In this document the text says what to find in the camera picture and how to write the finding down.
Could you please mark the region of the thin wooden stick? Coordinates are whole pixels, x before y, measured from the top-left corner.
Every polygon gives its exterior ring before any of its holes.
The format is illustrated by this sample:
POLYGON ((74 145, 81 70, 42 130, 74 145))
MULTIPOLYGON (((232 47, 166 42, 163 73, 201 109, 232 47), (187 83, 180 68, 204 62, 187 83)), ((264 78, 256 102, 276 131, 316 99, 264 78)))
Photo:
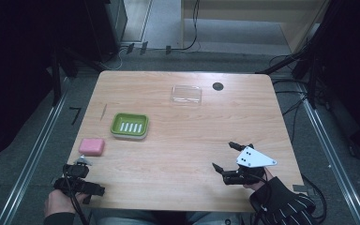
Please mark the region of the thin wooden stick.
POLYGON ((106 103, 106 104, 104 105, 104 107, 103 107, 103 110, 102 110, 101 116, 100 116, 100 118, 99 118, 99 121, 101 121, 101 120, 104 118, 104 115, 105 115, 107 106, 108 106, 108 104, 106 103))

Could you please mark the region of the clear plastic lid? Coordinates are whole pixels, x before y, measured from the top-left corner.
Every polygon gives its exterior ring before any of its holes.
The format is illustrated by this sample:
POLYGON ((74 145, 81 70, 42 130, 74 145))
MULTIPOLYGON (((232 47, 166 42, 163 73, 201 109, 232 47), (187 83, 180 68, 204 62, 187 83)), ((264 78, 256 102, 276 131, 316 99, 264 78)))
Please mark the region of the clear plastic lid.
POLYGON ((202 103, 203 90, 195 85, 175 85, 172 88, 171 102, 176 104, 195 104, 202 103))

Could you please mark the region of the black cabinet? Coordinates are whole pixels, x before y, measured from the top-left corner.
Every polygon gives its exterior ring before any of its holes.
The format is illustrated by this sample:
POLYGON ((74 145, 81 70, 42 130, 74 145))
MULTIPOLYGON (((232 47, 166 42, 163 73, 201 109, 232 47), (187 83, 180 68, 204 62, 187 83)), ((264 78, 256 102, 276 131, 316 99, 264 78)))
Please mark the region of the black cabinet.
POLYGON ((104 61, 110 54, 119 53, 128 15, 124 0, 83 0, 86 6, 94 41, 93 55, 104 61))

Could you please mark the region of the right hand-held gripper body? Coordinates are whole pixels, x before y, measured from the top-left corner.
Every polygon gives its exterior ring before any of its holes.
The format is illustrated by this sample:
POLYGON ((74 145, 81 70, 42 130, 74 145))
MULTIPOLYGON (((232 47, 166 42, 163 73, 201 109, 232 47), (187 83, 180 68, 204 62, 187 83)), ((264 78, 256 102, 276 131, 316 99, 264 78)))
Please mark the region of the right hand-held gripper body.
POLYGON ((243 151, 239 151, 240 155, 236 158, 238 165, 239 177, 223 178, 226 185, 252 185, 263 180, 265 167, 275 166, 277 162, 269 156, 246 147, 243 151))

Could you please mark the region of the pink soap bar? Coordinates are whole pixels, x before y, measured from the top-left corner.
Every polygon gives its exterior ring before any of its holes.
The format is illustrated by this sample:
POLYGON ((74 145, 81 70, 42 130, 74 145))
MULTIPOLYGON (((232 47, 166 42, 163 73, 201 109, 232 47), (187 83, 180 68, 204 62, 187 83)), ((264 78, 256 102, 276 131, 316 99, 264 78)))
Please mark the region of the pink soap bar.
POLYGON ((105 142, 99 138, 84 138, 81 141, 79 152, 85 156, 97 157, 103 152, 105 142))

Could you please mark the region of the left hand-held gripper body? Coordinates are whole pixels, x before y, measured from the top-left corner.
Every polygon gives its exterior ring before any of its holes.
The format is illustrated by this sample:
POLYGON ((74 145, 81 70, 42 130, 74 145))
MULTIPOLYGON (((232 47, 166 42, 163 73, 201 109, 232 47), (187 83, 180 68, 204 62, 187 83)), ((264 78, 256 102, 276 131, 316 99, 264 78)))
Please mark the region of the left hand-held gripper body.
POLYGON ((53 183, 53 187, 69 197, 76 193, 97 195, 98 185, 85 181, 91 165, 92 163, 84 155, 76 159, 73 164, 65 164, 63 176, 53 183))

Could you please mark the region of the green soap dish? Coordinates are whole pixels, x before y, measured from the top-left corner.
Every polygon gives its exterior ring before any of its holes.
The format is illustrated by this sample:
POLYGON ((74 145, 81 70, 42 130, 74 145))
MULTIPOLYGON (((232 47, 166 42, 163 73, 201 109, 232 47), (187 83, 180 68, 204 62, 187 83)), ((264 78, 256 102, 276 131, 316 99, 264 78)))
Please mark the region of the green soap dish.
POLYGON ((147 135, 149 118, 144 114, 117 113, 111 125, 111 134, 119 139, 142 140, 147 135))

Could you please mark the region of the black metal stand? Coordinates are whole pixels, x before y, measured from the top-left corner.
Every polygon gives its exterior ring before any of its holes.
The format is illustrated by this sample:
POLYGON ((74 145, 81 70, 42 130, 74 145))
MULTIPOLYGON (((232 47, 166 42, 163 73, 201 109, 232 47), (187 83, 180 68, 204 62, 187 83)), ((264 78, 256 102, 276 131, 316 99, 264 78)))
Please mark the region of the black metal stand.
POLYGON ((103 66, 89 60, 87 57, 70 48, 53 47, 51 53, 53 106, 56 106, 62 97, 60 68, 64 70, 68 77, 75 77, 78 73, 73 60, 81 61, 98 73, 104 70, 103 66))
POLYGON ((264 69, 271 74, 290 63, 294 78, 303 78, 310 68, 326 67, 332 86, 349 101, 360 99, 360 0, 331 0, 322 23, 305 47, 264 69))

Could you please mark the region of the person's left hand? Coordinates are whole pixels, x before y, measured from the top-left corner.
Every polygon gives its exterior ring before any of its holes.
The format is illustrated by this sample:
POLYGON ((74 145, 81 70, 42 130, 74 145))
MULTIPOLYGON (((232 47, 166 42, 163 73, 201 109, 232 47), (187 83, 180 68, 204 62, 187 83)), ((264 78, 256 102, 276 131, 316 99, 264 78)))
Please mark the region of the person's left hand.
POLYGON ((44 216, 47 218, 58 213, 75 214, 76 209, 67 195, 61 190, 55 189, 48 195, 44 203, 44 216))

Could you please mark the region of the light wooden shelf unit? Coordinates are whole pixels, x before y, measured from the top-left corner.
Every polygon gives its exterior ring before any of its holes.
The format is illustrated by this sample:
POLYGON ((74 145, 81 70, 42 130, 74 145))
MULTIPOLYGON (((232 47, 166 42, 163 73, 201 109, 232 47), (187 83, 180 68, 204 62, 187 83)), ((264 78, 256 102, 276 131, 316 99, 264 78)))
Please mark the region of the light wooden shelf unit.
POLYGON ((310 37, 330 0, 180 0, 180 38, 192 42, 192 20, 210 52, 295 53, 310 37))

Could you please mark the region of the metal floor rail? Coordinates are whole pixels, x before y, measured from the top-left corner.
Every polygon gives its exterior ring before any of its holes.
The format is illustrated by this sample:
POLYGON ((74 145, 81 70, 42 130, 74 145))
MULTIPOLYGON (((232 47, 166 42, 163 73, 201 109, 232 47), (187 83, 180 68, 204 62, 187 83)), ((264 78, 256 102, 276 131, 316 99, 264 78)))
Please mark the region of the metal floor rail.
POLYGON ((0 214, 0 225, 10 225, 14 216, 17 213, 23 196, 30 184, 33 174, 40 162, 41 156, 44 152, 45 146, 50 139, 53 127, 63 109, 65 101, 67 100, 68 89, 71 86, 70 78, 65 78, 62 83, 61 91, 62 96, 58 99, 57 103, 50 109, 48 117, 37 136, 37 140, 25 161, 22 171, 11 189, 7 198, 6 204, 0 214))
POLYGON ((355 224, 360 225, 360 197, 338 157, 318 111, 307 100, 304 100, 303 105, 355 224))

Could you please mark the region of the black floor tape mark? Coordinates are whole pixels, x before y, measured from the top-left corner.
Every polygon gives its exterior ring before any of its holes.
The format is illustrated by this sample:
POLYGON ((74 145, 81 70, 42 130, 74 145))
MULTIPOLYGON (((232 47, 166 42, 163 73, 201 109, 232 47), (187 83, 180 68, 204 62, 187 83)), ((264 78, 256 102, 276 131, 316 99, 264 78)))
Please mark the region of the black floor tape mark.
POLYGON ((71 122, 71 125, 73 126, 77 122, 77 119, 78 119, 78 117, 79 117, 79 115, 81 113, 82 108, 81 107, 69 107, 69 109, 71 111, 75 111, 74 118, 73 118, 73 120, 71 122))

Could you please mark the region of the person's right hand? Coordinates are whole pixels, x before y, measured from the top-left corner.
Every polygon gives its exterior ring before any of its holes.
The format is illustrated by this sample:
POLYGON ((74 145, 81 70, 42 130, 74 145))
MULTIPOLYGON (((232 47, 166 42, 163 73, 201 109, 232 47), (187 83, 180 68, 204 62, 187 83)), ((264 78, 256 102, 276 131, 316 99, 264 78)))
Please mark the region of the person's right hand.
POLYGON ((249 201, 267 225, 319 225, 312 216, 315 202, 303 193, 296 194, 287 189, 267 169, 262 181, 244 185, 244 188, 253 190, 249 201))

